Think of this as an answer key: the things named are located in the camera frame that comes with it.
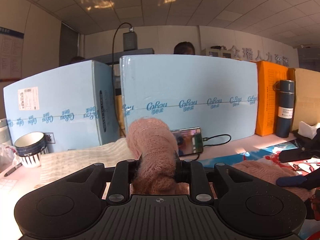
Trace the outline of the dark blue vacuum bottle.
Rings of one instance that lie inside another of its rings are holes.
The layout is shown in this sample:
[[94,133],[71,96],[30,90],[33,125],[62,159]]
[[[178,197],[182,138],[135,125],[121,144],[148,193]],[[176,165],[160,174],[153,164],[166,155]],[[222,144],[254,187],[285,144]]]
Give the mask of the dark blue vacuum bottle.
[[293,117],[295,83],[292,80],[280,80],[273,87],[278,94],[276,136],[287,138]]

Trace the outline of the black power adapter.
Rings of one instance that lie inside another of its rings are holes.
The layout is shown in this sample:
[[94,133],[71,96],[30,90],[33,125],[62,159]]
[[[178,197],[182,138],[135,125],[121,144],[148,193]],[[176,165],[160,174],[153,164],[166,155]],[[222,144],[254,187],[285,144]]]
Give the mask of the black power adapter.
[[138,49],[137,34],[134,31],[123,33],[123,51]]

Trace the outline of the pink knitted sweater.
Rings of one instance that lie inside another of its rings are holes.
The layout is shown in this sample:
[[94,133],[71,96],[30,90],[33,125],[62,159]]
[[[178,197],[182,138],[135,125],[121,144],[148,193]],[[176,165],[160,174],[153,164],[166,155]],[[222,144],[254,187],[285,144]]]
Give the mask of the pink knitted sweater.
[[[132,182],[133,194],[178,195],[189,194],[189,184],[174,180],[178,146],[169,127],[156,118],[141,118],[134,121],[126,135],[129,150],[141,163]],[[245,160],[233,165],[271,184],[280,177],[297,175],[291,168],[281,167],[271,160]],[[316,189],[285,187],[303,201],[311,198]]]

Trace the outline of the brown cardboard box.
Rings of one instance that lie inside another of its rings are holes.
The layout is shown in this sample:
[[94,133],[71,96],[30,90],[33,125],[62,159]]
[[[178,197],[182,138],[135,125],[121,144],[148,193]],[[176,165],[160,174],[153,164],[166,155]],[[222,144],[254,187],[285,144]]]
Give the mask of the brown cardboard box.
[[320,73],[290,68],[289,79],[295,82],[295,103],[291,130],[297,130],[301,121],[313,126],[319,123]]

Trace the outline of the cream knitted sweater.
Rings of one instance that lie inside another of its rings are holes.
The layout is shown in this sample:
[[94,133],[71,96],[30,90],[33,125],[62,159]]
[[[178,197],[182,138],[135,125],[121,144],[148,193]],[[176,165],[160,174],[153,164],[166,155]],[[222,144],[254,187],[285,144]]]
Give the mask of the cream knitted sweater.
[[84,150],[44,154],[41,160],[40,181],[35,187],[39,188],[52,183],[94,163],[114,167],[118,162],[127,159],[135,159],[135,157],[124,138]]

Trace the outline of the large light blue carton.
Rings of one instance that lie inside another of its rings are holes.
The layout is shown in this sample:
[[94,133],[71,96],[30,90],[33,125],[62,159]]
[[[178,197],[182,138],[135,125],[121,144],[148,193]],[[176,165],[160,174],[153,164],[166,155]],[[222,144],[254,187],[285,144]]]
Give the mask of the large light blue carton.
[[204,137],[255,133],[257,65],[196,55],[133,55],[120,60],[124,124],[156,118],[171,130],[199,127]]

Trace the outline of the black smartphone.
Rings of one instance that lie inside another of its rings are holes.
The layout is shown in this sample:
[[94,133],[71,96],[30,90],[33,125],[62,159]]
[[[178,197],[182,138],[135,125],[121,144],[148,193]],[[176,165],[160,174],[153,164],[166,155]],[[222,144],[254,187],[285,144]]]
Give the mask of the black smartphone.
[[178,145],[179,157],[203,152],[202,133],[199,127],[173,130],[172,134]]

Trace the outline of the anime printed desk mat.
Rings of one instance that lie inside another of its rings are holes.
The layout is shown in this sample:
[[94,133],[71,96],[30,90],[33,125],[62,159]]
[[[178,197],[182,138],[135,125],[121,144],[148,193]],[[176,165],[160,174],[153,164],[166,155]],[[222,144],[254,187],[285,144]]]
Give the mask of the anime printed desk mat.
[[[213,167],[216,163],[226,163],[228,165],[236,166],[238,163],[243,161],[259,161],[266,165],[274,164],[278,165],[282,169],[287,169],[291,176],[306,176],[319,169],[319,158],[313,157],[309,160],[296,161],[292,163],[280,163],[278,160],[278,155],[281,151],[294,150],[299,146],[300,143],[293,140],[262,148],[257,151],[242,151],[229,156],[202,160],[201,163],[204,167]],[[299,236],[301,239],[319,239],[319,187],[313,189],[309,193],[304,204],[307,208],[307,215]]]

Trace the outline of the white folded cloth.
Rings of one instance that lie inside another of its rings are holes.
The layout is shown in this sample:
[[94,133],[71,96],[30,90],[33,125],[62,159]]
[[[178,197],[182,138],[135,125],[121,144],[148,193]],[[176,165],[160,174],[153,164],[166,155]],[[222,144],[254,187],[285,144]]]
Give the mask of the white folded cloth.
[[319,122],[313,126],[310,126],[310,125],[306,124],[305,122],[300,121],[299,127],[298,127],[298,134],[303,137],[313,139],[317,134],[317,129],[319,129],[319,128],[320,128]]

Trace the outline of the black marker pen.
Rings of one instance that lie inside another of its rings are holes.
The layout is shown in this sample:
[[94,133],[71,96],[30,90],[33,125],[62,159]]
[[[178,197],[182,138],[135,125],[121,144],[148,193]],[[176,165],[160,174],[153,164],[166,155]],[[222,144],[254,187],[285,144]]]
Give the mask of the black marker pen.
[[11,174],[14,173],[17,169],[19,169],[21,166],[22,166],[22,163],[19,163],[19,164],[15,165],[14,167],[12,167],[9,171],[7,171],[7,172],[4,174],[4,177],[7,177],[7,176],[11,175]]

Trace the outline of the orange cardboard box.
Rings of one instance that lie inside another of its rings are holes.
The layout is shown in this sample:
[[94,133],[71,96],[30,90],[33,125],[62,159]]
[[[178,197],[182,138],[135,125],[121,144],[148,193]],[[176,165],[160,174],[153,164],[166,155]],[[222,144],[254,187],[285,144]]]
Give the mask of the orange cardboard box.
[[255,134],[264,137],[276,131],[278,95],[274,85],[287,80],[287,67],[267,61],[257,62],[258,71],[258,111]]

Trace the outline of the black and white mug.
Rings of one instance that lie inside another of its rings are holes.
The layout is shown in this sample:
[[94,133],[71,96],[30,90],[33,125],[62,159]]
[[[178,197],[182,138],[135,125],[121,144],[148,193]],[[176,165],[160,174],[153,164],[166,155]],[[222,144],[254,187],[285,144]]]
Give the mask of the black and white mug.
[[14,146],[18,158],[26,168],[41,166],[41,158],[48,154],[46,138],[42,132],[31,132],[18,138]]

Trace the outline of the wall notice poster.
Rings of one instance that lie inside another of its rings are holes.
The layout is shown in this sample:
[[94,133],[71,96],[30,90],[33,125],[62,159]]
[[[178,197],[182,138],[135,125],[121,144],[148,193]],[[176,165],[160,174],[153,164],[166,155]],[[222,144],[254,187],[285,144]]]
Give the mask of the wall notice poster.
[[22,77],[24,33],[1,27],[1,81],[17,81]]

